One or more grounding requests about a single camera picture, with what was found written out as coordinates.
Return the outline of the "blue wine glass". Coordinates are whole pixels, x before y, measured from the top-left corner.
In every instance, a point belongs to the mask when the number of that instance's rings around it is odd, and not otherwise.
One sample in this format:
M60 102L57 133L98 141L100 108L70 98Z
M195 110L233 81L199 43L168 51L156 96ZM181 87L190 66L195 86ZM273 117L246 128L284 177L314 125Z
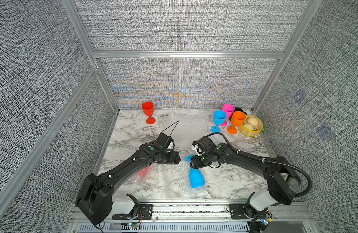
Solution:
M216 111L213 115L213 121L215 125L211 127L211 132L220 133L221 132L220 125L222 125L225 122L226 118L227 118L226 112L221 110Z
M199 169L190 167L189 181L191 188L200 188L205 185L205 179Z

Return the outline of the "red plastic wine glass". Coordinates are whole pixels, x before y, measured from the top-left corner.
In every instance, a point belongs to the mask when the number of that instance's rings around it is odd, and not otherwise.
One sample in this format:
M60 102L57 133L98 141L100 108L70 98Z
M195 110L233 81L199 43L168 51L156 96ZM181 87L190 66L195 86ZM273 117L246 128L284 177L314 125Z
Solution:
M154 113L154 105L152 102L145 102L142 104L143 112L146 116L148 116L148 119L146 120L147 124L153 125L156 122L156 119L153 117Z

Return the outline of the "orange wine glass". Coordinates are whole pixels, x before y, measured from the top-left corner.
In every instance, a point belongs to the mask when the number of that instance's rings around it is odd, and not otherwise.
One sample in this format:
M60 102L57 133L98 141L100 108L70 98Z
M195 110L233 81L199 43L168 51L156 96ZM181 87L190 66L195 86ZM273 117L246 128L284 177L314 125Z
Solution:
M227 128L227 132L231 135L235 135L238 131L238 127L244 123L246 114L241 111L235 111L232 114L231 124L232 126Z

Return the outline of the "pink plastic wine glass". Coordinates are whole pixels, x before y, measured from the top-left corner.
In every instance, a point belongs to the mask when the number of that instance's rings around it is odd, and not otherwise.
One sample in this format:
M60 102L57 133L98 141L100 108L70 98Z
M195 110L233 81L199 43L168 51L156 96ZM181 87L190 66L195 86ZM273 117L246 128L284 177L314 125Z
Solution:
M231 115L235 111L235 107L231 104L225 104L222 107L222 111L226 113L226 119L224 120L223 124L221 124L221 126L225 127L227 126L227 119L231 117Z

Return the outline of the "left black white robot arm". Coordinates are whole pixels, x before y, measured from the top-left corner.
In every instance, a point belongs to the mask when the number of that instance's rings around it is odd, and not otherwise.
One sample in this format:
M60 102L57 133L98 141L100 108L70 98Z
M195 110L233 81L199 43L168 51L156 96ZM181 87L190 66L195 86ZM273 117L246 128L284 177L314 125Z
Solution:
M102 223L111 213L112 196L130 177L153 163L177 165L181 161L178 151L169 150L154 142L143 144L126 161L100 175L89 174L83 181L76 206L93 225Z

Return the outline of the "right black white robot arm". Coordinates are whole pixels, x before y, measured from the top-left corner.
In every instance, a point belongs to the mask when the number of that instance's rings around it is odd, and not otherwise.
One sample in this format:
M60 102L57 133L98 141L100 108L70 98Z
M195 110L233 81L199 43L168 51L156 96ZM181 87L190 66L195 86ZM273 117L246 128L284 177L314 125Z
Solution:
M264 158L237 150L226 143L215 145L211 141L196 141L192 144L192 149L196 153L196 156L191 158L191 167L194 169L210 167L214 162L218 162L221 165L241 167L266 180L267 186L252 193L243 206L249 219L264 214L269 206L290 205L295 197L305 194L305 191L298 191L301 179L297 172L303 173L302 170L290 165L284 157Z

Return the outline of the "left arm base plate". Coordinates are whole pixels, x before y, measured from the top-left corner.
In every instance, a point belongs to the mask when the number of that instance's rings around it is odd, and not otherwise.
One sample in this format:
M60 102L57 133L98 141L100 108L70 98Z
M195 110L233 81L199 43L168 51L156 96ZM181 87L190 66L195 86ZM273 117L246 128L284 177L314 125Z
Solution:
M128 214L114 214L113 220L151 220L153 213L152 204L140 204L139 206L133 207Z

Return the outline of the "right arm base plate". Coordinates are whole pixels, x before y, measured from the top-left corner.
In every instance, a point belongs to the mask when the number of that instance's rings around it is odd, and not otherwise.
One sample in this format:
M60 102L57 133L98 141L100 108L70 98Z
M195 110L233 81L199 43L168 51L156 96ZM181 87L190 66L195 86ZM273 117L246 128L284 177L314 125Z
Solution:
M255 209L250 204L236 203L228 205L229 212L232 219L249 219L252 220L256 217L261 218L266 216L268 208L265 209L265 212L260 216L261 211Z

